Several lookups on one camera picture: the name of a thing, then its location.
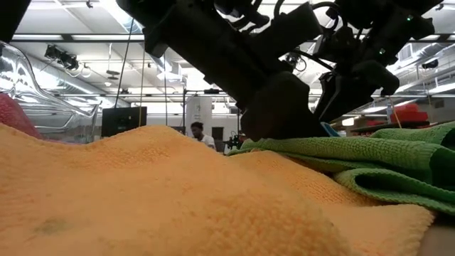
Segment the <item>computer monitor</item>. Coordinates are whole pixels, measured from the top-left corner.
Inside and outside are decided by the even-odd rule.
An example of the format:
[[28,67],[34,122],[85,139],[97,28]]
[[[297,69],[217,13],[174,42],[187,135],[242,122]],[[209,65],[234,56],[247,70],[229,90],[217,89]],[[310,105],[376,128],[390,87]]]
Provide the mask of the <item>computer monitor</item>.
[[136,129],[147,124],[147,107],[121,107],[102,110],[101,137]]

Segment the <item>person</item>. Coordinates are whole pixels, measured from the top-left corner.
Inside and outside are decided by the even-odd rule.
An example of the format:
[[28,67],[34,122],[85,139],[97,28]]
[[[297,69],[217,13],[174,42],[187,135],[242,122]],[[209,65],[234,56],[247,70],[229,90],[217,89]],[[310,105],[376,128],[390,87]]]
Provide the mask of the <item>person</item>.
[[199,141],[203,142],[208,147],[215,149],[215,140],[203,133],[204,131],[204,124],[201,122],[194,122],[191,124],[191,131],[193,132],[193,136]]

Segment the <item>red cloth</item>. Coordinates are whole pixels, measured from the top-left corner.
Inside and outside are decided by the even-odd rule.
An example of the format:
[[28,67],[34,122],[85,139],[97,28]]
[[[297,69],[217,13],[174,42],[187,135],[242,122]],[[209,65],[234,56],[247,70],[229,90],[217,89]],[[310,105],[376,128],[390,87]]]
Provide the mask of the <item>red cloth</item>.
[[41,134],[23,112],[19,103],[4,93],[0,93],[0,123],[13,127],[37,139],[42,139]]

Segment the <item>black robotic manipulator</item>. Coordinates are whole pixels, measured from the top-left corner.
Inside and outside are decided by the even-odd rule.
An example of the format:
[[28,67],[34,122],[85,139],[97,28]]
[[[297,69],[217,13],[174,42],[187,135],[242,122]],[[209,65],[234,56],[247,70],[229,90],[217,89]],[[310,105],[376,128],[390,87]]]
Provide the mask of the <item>black robotic manipulator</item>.
[[[422,14],[442,0],[306,2],[288,14],[280,13],[283,2],[278,0],[270,21],[257,11],[262,0],[117,0],[145,27],[147,53],[161,57],[174,49],[237,101],[242,130],[254,141],[326,137],[321,122],[373,101],[381,88],[381,95],[395,93],[400,81],[385,67],[397,61],[410,38],[434,33],[432,19]],[[328,7],[331,28],[314,14],[321,7]],[[299,50],[315,38],[312,56]],[[279,60],[286,54],[336,64],[325,65],[329,71],[319,78],[323,94],[314,112],[308,108],[309,86],[292,74],[295,62]]]

